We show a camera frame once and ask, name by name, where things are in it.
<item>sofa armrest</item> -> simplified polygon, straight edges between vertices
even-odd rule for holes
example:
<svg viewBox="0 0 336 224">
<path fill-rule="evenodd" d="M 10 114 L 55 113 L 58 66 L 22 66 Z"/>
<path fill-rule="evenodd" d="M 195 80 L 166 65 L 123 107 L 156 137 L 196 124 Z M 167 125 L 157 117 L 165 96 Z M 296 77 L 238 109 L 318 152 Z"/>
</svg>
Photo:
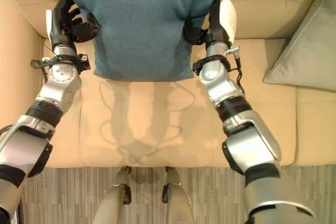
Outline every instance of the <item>sofa armrest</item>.
<svg viewBox="0 0 336 224">
<path fill-rule="evenodd" d="M 15 123 L 38 94 L 42 75 L 30 61 L 41 54 L 41 36 L 13 0 L 0 0 L 0 127 Z"/>
</svg>

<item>sofa cushion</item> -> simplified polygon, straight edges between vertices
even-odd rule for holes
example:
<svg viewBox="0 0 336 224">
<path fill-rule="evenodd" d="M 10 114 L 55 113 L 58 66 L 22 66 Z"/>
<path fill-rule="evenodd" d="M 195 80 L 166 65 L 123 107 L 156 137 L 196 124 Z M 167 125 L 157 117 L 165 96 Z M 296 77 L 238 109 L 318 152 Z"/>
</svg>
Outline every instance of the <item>sofa cushion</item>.
<svg viewBox="0 0 336 224">
<path fill-rule="evenodd" d="M 336 91 L 336 0 L 315 0 L 266 83 Z"/>
<path fill-rule="evenodd" d="M 336 164 L 336 92 L 297 88 L 297 165 Z"/>
<path fill-rule="evenodd" d="M 30 67 L 41 56 L 41 37 L 13 0 L 0 0 L 0 128 L 25 114 L 37 96 L 42 76 Z"/>
<path fill-rule="evenodd" d="M 262 83 L 268 61 L 276 59 L 283 43 L 283 39 L 236 41 L 241 46 L 247 99 L 278 140 L 282 164 L 290 164 L 296 150 L 296 88 Z M 77 47 L 89 55 L 93 67 L 92 43 Z M 193 62 L 204 56 L 204 47 L 194 47 Z M 98 77 L 92 70 L 81 78 L 81 99 L 57 128 L 49 167 L 228 166 L 221 147 L 226 138 L 222 123 L 197 78 L 119 82 Z"/>
</svg>

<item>black strap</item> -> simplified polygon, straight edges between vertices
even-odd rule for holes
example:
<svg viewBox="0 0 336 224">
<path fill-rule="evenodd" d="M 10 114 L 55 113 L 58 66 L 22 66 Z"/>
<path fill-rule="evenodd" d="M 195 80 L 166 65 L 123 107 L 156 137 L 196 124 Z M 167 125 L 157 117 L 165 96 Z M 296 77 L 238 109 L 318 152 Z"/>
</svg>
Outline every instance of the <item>black strap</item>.
<svg viewBox="0 0 336 224">
<path fill-rule="evenodd" d="M 193 71 L 195 72 L 195 74 L 199 75 L 204 64 L 214 60 L 220 60 L 224 67 L 227 69 L 227 71 L 230 72 L 230 63 L 223 55 L 211 55 L 202 60 L 198 60 L 197 62 L 193 63 Z"/>
<path fill-rule="evenodd" d="M 19 188 L 23 182 L 25 176 L 25 172 L 19 168 L 9 165 L 0 165 L 0 179 L 11 182 L 17 188 Z"/>
</svg>

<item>black rubber band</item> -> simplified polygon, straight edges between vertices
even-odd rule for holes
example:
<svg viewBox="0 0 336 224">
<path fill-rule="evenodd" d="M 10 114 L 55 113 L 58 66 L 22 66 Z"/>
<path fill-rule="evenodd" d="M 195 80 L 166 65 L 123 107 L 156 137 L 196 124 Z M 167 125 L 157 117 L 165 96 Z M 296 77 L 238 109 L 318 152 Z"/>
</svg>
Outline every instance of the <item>black rubber band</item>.
<svg viewBox="0 0 336 224">
<path fill-rule="evenodd" d="M 9 165 L 0 165 L 0 179 L 11 182 L 17 188 L 25 179 L 25 172 L 19 168 Z"/>
</svg>

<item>striped carpet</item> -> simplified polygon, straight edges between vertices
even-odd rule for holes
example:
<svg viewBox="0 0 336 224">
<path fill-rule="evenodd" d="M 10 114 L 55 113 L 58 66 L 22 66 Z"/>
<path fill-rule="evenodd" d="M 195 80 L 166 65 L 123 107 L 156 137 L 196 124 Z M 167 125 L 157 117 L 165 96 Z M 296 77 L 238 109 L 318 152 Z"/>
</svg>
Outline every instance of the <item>striped carpet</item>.
<svg viewBox="0 0 336 224">
<path fill-rule="evenodd" d="M 296 181 L 322 224 L 336 223 L 335 165 L 284 169 Z M 51 169 L 26 182 L 25 224 L 91 223 L 103 194 L 118 168 Z M 198 224 L 241 224 L 246 220 L 243 178 L 229 168 L 179 168 Z M 164 168 L 133 168 L 133 201 L 122 223 L 165 223 L 161 202 Z"/>
</svg>

